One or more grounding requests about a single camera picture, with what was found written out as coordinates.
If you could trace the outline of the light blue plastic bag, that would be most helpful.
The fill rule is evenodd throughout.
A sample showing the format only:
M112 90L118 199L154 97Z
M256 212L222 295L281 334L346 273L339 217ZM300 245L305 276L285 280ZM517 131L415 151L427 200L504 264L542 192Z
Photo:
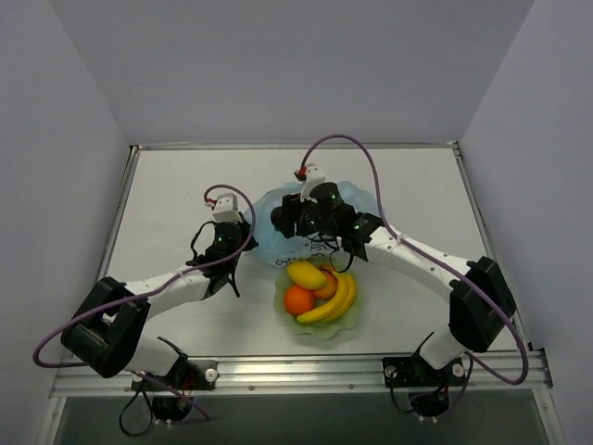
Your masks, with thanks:
M379 214L376 197L369 191L349 181L338 182L337 187L342 198L347 204L352 205L355 211ZM271 222L272 210L281 206L283 196L297 194L300 189L300 183L285 183L270 190L254 203L256 212L254 238L259 245L251 253L257 260L271 266L284 267L291 262L310 257L329 257L330 252L335 248L333 241L321 242L313 235L285 238L281 232L275 230Z

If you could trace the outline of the dark purple fake fruit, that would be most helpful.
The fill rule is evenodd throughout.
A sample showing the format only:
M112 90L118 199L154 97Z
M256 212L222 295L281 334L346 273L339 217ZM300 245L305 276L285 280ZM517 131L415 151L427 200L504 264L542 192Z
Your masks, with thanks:
M281 232L283 229L283 208L275 207L271 211L271 223L276 231Z

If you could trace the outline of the yellow fake fruit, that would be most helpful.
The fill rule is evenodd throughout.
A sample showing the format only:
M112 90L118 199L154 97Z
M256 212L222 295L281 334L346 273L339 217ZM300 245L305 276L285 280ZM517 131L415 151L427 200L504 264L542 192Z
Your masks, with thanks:
M325 275L309 261L295 261L290 263L286 272L294 284L307 290L318 290L326 286Z

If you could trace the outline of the fake peach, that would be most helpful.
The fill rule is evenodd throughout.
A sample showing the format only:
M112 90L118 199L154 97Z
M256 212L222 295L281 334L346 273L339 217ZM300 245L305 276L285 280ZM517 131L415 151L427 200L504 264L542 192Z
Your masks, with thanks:
M321 270L321 273L325 277L325 285L313 290L313 295L316 299L331 299L337 290L337 280L332 273L326 270Z

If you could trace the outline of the yellow fake banana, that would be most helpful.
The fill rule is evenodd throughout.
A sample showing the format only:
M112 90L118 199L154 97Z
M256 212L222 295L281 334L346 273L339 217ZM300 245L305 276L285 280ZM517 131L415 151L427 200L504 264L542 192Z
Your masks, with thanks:
M350 309L355 300L357 289L351 274L339 273L329 263L323 264L322 269L336 279L337 290L327 303L298 315L296 320L301 324L328 323L336 320Z

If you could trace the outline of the orange fake fruit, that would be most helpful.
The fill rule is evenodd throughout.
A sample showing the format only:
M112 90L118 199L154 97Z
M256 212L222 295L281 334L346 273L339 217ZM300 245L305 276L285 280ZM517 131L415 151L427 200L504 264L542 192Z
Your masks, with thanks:
M311 311L314 306L314 295L306 288L292 285L284 292L284 309L295 317Z

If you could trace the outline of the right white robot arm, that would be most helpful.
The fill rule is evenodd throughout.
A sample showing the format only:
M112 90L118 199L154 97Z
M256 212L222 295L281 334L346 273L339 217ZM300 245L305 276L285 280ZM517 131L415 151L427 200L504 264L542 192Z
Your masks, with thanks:
M416 349L411 371L422 382L441 376L466 352L485 352L503 329L512 329L516 305L498 264L470 261L405 237L380 217L347 204L335 183L309 197L283 197L271 222L285 237L321 235L349 256L387 266L431 289L448 304L448 321Z

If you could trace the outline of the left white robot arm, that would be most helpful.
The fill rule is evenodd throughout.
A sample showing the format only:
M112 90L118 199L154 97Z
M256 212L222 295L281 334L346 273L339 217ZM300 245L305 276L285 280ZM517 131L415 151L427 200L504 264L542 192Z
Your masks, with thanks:
M200 371L185 352L164 337L147 337L144 329L157 315L209 299L225 286L239 293L235 271L240 249L258 245L253 227L242 213L213 226L211 245L178 271L128 283L110 276L99 280L61 334L62 346L104 378L142 372L164 388L196 378Z

